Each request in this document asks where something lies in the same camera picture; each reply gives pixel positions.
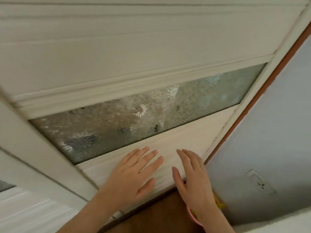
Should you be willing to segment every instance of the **glass panel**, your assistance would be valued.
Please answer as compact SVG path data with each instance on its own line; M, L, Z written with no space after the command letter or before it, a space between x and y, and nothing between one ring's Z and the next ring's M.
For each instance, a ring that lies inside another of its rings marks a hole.
M12 187L15 187L15 186L0 180L0 192L8 190Z
M265 64L30 122L73 164L239 104Z

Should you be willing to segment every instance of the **pink rim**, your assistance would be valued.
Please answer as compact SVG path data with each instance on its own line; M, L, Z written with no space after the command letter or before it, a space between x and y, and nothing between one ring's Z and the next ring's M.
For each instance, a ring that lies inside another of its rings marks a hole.
M190 217L192 218L192 220L193 220L196 224L198 224L198 225L204 227L204 226L192 215L192 212L190 211L190 208L189 208L188 206L187 206L187 212L188 212L188 214L190 215Z

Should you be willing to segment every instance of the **person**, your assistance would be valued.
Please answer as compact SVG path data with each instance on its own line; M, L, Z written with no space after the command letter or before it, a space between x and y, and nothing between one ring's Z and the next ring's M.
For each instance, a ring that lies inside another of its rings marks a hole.
M164 157L147 166L158 154L148 153L149 147L128 153L114 168L103 185L86 206L57 233L96 233L119 209L144 199L152 192L156 180L150 177L161 166ZM177 149L183 163L187 183L172 167L173 179L181 198L192 209L208 233L234 233L234 230L217 208L210 180L202 159L189 150Z

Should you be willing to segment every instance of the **wooden floor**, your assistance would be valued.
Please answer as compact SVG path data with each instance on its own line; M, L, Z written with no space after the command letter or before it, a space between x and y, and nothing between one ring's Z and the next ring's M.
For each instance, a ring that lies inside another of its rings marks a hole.
M150 207L116 225L107 233L204 233L186 211L178 192L154 203Z

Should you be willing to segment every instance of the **outlet cover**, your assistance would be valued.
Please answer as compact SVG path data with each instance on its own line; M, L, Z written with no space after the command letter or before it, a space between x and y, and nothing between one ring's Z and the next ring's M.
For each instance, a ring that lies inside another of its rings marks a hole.
M273 194L276 192L276 190L265 179L263 179L259 175L259 173L256 172L254 169L251 169L246 175L258 187L258 190L260 190L261 192L265 192L267 194Z

